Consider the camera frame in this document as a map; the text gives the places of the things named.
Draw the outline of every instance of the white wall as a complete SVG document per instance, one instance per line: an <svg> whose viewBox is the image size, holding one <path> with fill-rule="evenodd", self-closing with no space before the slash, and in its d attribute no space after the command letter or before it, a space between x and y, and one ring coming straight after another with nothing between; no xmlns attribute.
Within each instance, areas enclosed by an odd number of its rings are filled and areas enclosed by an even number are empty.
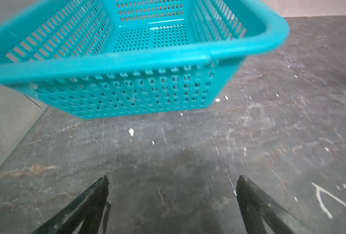
<svg viewBox="0 0 346 234"><path fill-rule="evenodd" d="M346 0L262 0L283 17L346 15Z"/></svg>
<svg viewBox="0 0 346 234"><path fill-rule="evenodd" d="M0 23L35 0L0 0ZM39 101L0 85L0 165L46 109Z"/></svg>

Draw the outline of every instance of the perforated plastic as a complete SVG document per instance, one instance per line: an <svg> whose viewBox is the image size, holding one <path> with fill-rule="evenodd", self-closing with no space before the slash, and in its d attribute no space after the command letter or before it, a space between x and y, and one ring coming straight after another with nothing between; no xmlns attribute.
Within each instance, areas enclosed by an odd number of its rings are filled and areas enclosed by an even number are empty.
<svg viewBox="0 0 346 234"><path fill-rule="evenodd" d="M0 83L80 118L204 108L287 34L257 0L45 0L0 26Z"/></svg>

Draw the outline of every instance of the basket hole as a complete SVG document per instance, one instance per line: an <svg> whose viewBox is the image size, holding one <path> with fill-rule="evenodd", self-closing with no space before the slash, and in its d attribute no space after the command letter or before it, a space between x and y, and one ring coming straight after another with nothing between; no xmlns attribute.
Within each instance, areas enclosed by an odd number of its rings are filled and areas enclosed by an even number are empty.
<svg viewBox="0 0 346 234"><path fill-rule="evenodd" d="M158 69L158 72L159 72L160 74L165 74L165 73L166 73L166 70L165 70L165 68L159 68L159 69Z"/></svg>
<svg viewBox="0 0 346 234"><path fill-rule="evenodd" d="M173 83L179 82L179 76L172 76L172 82Z"/></svg>
<svg viewBox="0 0 346 234"><path fill-rule="evenodd" d="M9 58L12 62L17 63L18 59L16 58L16 56L14 56L13 54L11 54L10 52L6 53L5 56L7 58Z"/></svg>

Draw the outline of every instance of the plastic basket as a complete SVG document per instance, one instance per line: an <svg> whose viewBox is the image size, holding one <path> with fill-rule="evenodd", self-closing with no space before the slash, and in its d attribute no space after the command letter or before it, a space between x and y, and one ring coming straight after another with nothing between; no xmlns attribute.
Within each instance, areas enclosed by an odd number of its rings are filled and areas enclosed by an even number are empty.
<svg viewBox="0 0 346 234"><path fill-rule="evenodd" d="M204 108L287 35L258 0L43 1L0 26L0 84L82 119Z"/></svg>

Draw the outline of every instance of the basket bottom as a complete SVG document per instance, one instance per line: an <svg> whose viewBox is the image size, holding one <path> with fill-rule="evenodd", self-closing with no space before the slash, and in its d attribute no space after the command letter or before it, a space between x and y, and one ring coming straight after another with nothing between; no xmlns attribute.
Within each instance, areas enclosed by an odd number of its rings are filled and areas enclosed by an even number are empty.
<svg viewBox="0 0 346 234"><path fill-rule="evenodd" d="M144 27L122 27L114 33L105 52L119 53L196 43L188 21L161 22Z"/></svg>

